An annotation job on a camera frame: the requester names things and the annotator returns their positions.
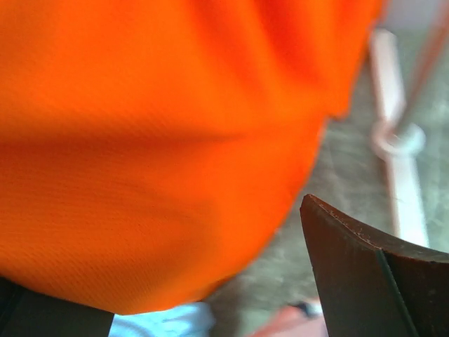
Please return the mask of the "pink patterned shorts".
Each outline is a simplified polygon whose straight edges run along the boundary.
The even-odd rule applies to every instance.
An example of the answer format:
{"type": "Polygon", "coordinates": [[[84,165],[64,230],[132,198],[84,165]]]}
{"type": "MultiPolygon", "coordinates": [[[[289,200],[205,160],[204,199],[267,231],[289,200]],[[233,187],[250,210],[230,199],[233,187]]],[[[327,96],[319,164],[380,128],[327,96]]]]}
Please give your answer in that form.
{"type": "Polygon", "coordinates": [[[281,308],[251,337],[325,337],[326,322],[319,299],[301,301],[281,308]]]}

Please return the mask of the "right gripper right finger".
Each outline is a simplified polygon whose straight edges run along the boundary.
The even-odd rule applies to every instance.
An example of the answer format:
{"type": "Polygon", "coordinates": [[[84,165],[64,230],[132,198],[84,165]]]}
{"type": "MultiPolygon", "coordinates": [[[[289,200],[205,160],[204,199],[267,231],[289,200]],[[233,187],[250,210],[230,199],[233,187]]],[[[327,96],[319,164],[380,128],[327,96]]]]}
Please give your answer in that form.
{"type": "Polygon", "coordinates": [[[447,336],[448,254],[362,223],[312,194],[304,238],[329,336],[447,336]]]}

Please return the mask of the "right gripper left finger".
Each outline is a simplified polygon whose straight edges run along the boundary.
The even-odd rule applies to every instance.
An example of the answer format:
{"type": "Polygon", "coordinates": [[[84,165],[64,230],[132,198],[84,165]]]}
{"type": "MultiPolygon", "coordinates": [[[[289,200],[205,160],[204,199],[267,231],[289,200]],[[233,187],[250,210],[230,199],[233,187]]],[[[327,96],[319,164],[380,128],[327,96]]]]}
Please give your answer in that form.
{"type": "Polygon", "coordinates": [[[1,337],[103,337],[114,315],[1,278],[1,337]]]}

